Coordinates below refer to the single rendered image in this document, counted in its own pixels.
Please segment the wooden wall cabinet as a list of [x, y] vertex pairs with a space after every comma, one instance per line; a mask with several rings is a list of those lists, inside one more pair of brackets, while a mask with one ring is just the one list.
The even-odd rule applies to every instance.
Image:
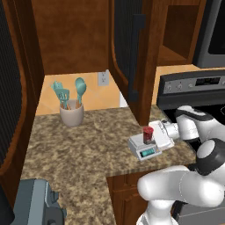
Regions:
[[108, 0], [32, 0], [47, 75], [107, 68]]

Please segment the beige utensil pot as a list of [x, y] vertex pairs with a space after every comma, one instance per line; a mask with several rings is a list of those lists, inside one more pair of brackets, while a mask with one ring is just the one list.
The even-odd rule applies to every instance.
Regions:
[[68, 105], [70, 106], [70, 110], [63, 109], [62, 107], [60, 107], [60, 115], [62, 118], [62, 122], [67, 127], [80, 126], [83, 122], [83, 105], [81, 105], [79, 108], [76, 108], [76, 99], [70, 99], [68, 101]]

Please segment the wooden cabinet door dark panel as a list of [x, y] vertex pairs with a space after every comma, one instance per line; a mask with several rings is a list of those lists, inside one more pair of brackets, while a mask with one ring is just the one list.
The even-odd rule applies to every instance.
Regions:
[[44, 69], [31, 0], [0, 0], [0, 186], [14, 204]]

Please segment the white wall outlet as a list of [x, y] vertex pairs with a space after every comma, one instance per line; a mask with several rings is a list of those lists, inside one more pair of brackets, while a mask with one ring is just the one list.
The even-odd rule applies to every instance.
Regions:
[[109, 84], [109, 70], [98, 72], [98, 85], [107, 86]]

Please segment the grey black stove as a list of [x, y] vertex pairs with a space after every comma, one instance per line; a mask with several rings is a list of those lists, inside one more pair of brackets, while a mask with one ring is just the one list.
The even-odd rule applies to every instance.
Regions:
[[[176, 110], [182, 105], [189, 105], [212, 115], [225, 125], [225, 70], [162, 76], [156, 104], [176, 124]], [[200, 139], [186, 142], [197, 153], [201, 145]], [[188, 169], [194, 171], [196, 163], [189, 165]], [[178, 201], [173, 214], [179, 225], [225, 225], [225, 193], [224, 200], [218, 207], [196, 207]]]

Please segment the white digital scale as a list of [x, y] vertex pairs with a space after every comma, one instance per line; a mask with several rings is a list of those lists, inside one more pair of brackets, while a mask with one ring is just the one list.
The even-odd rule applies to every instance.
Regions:
[[162, 152], [157, 149], [155, 141], [151, 141], [150, 144], [145, 144], [143, 142], [143, 134], [131, 136], [128, 139], [128, 147], [139, 161], [144, 161], [162, 154]]

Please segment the wooden open shelf cabinet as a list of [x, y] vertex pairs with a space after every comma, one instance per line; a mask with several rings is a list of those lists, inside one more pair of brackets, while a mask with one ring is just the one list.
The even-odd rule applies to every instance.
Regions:
[[207, 0], [165, 0], [158, 66], [191, 64]]

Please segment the grey microwave oven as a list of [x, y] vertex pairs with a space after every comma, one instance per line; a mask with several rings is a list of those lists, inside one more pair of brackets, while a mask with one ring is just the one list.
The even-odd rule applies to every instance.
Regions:
[[207, 0], [192, 63], [225, 67], [225, 0]]

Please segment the wooden base cabinet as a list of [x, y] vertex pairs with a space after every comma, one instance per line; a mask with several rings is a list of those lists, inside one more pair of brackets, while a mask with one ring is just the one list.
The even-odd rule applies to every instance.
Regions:
[[137, 181], [150, 172], [152, 170], [106, 178], [117, 225], [136, 225], [145, 211], [148, 202], [138, 193]]

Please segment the red yogurt cup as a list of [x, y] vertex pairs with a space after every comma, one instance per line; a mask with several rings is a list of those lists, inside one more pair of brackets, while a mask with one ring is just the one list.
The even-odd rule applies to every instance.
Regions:
[[142, 132], [143, 132], [143, 142], [145, 144], [150, 144], [150, 142], [152, 141], [154, 129], [152, 127], [143, 127]]

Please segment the teal slotted spatula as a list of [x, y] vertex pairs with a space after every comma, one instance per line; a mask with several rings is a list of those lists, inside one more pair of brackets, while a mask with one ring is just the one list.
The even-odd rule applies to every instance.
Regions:
[[60, 89], [59, 90], [60, 101], [63, 104], [63, 108], [67, 108], [67, 102], [69, 100], [69, 90], [68, 89]]

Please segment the teal spoon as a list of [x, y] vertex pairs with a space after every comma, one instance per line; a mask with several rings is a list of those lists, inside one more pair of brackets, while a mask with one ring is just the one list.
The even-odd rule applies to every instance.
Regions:
[[77, 92], [76, 107], [79, 108], [82, 104], [82, 96], [86, 92], [86, 83], [81, 77], [78, 77], [75, 81], [75, 86]]

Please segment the grey toaster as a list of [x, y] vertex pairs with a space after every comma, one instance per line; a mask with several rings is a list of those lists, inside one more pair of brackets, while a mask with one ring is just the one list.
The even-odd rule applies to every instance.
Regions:
[[59, 193], [45, 179], [22, 179], [11, 225], [65, 225], [67, 210], [60, 207], [58, 199]]

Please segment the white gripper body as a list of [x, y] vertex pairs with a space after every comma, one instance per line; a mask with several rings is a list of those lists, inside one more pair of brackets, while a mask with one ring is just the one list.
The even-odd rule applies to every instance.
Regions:
[[175, 134], [174, 126], [167, 120], [155, 120], [149, 123], [153, 128], [153, 139], [159, 151], [172, 148], [174, 141], [172, 136]]

